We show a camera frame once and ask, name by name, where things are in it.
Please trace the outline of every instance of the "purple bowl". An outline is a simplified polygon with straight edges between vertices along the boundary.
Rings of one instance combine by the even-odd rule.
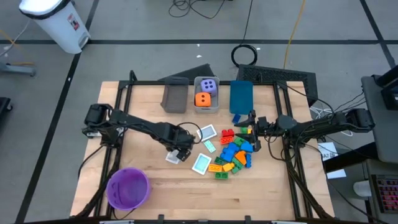
[[[106,186],[108,202],[119,210],[132,210],[149,197],[150,182],[145,173],[129,167],[114,173]]]

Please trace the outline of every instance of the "green lego brick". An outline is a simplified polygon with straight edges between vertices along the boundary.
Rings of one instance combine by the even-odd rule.
[[[214,163],[222,166],[222,165],[227,164],[228,162],[226,162],[225,160],[223,160],[220,157],[216,157],[216,160],[214,161]]]
[[[236,139],[234,140],[234,143],[237,145],[237,146],[239,146],[239,147],[241,147],[241,145],[244,143],[244,139],[243,138],[239,138],[239,137],[236,137]]]
[[[232,173],[236,174],[240,169],[238,167],[235,167],[234,169],[232,169]]]
[[[235,164],[235,167],[237,167],[239,170],[241,170],[244,167],[243,164],[239,162],[235,157],[232,158],[232,162]]]
[[[228,172],[217,172],[215,174],[215,178],[220,180],[228,180]]]
[[[242,132],[243,134],[247,134],[247,133],[248,133],[248,128],[242,127],[242,128],[241,128],[241,132]]]

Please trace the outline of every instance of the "red lego brick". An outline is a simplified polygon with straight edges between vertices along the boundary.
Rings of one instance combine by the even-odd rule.
[[[228,144],[230,142],[233,142],[234,138],[232,136],[230,137],[223,137],[220,139],[220,144]]]
[[[227,130],[222,130],[221,135],[223,138],[225,137],[233,137],[235,135],[234,131],[232,129]]]

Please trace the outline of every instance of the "yellow lego brick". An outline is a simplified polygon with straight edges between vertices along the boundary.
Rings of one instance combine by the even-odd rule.
[[[208,170],[209,172],[222,172],[223,166],[210,164]]]
[[[234,167],[235,167],[235,164],[233,164],[232,162],[229,163],[229,164],[223,165],[223,169],[224,169],[225,172],[230,171],[230,170],[231,170],[232,168],[234,168]]]

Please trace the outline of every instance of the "wooden tabletop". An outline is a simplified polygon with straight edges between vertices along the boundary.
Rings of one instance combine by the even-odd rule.
[[[288,85],[305,93],[302,82],[288,82]],[[118,82],[103,82],[99,103],[114,105]],[[222,151],[220,136],[222,129],[234,129],[229,113],[229,86],[220,86],[220,109],[214,114],[196,113],[193,108],[193,86],[188,92],[187,112],[184,114],[166,113],[160,106],[164,92],[163,85],[134,85],[129,114],[151,122],[178,124],[191,121],[200,127],[212,124],[218,135],[211,138],[217,150],[210,154],[201,143],[193,147],[191,156],[178,165],[165,161],[165,147],[150,136],[128,130],[124,138],[121,167],[135,167],[144,171],[150,178],[152,192],[148,201],[133,211],[127,218],[157,219],[164,214],[167,220],[243,220],[250,215],[253,220],[294,220],[292,199],[285,163],[276,161],[269,155],[265,140],[262,149],[252,155],[252,167],[244,168],[237,174],[229,173],[228,180],[215,180],[214,173],[200,175],[192,170],[199,153],[214,158]],[[268,122],[277,118],[275,98],[271,86],[254,86],[254,109],[257,116],[266,116]],[[294,118],[299,122],[311,119],[306,97],[289,89]],[[196,133],[197,128],[186,124],[183,128]],[[85,157],[98,148],[100,138],[89,139]],[[317,147],[316,140],[310,145]],[[279,157],[282,142],[277,139],[271,150]],[[330,215],[334,215],[326,177],[318,151],[306,147],[301,149],[308,189],[319,204]],[[73,201],[71,215],[80,212],[98,188],[105,150],[90,159],[81,171]],[[305,216],[302,193],[297,191],[302,216]],[[106,197],[101,214],[105,214]],[[127,212],[116,210],[121,218]]]

